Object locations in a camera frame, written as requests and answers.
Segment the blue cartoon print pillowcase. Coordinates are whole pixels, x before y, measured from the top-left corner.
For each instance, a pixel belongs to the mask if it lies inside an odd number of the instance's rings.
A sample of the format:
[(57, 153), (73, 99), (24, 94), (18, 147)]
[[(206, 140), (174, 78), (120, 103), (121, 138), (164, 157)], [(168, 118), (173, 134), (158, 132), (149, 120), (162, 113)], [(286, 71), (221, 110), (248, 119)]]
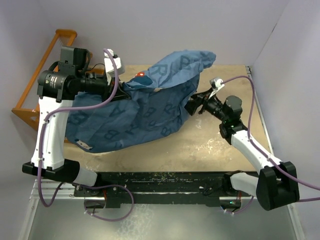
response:
[(84, 151), (104, 153), (179, 131), (190, 116), (185, 105), (197, 91), (201, 72), (215, 60), (216, 55), (206, 50), (172, 52), (122, 84), (131, 99), (71, 111), (67, 140)]

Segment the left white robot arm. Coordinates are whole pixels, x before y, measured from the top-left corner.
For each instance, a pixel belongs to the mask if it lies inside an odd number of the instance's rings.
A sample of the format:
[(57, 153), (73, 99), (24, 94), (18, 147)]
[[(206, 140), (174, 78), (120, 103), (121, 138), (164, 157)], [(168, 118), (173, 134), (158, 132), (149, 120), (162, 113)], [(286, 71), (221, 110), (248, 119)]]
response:
[[(98, 174), (64, 157), (64, 140), (71, 111), (94, 110), (111, 101), (129, 99), (119, 83), (124, 73), (121, 59), (112, 49), (104, 49), (104, 73), (89, 73), (91, 54), (87, 49), (63, 46), (60, 59), (38, 77), (39, 124), (36, 146), (22, 172), (56, 182), (85, 185), (91, 196), (103, 191)], [(102, 103), (74, 107), (79, 92), (101, 96)]]

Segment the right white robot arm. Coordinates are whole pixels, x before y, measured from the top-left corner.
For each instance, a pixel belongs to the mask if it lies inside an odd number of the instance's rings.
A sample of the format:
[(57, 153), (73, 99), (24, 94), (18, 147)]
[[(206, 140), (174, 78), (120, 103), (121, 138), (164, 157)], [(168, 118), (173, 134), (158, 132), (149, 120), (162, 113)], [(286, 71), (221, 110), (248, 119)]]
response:
[(266, 211), (300, 200), (298, 183), (291, 179), (297, 176), (296, 167), (276, 158), (249, 134), (241, 120), (243, 109), (239, 97), (231, 95), (221, 102), (207, 90), (192, 95), (185, 109), (191, 116), (208, 112), (219, 119), (221, 137), (242, 153), (258, 174), (252, 176), (241, 170), (225, 174), (222, 190), (226, 195), (247, 193), (256, 197)]

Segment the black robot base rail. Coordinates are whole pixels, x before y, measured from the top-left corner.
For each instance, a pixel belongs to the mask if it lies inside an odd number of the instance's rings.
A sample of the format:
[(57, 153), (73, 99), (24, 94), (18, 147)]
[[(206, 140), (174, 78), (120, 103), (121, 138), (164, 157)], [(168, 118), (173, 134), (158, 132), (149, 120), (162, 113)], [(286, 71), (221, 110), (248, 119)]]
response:
[(99, 172), (97, 189), (76, 186), (75, 197), (99, 198), (97, 206), (205, 205), (236, 211), (248, 194), (224, 188), (225, 171)]

